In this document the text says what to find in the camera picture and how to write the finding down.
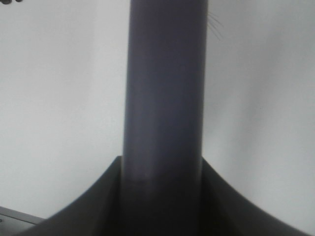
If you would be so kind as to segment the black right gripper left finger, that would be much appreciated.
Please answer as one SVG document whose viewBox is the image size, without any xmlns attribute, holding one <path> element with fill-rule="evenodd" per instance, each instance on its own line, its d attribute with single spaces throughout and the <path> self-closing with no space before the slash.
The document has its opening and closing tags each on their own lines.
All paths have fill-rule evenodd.
<svg viewBox="0 0 315 236">
<path fill-rule="evenodd" d="M 19 236 L 117 236 L 121 157 L 80 197 Z"/>
</svg>

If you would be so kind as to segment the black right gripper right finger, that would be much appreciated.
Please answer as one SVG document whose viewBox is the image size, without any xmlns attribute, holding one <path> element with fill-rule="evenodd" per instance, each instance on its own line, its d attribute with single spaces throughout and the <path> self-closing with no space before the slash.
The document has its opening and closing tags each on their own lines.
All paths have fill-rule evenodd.
<svg viewBox="0 0 315 236">
<path fill-rule="evenodd" d="M 202 236 L 306 236 L 237 192 L 203 159 L 200 205 Z"/>
</svg>

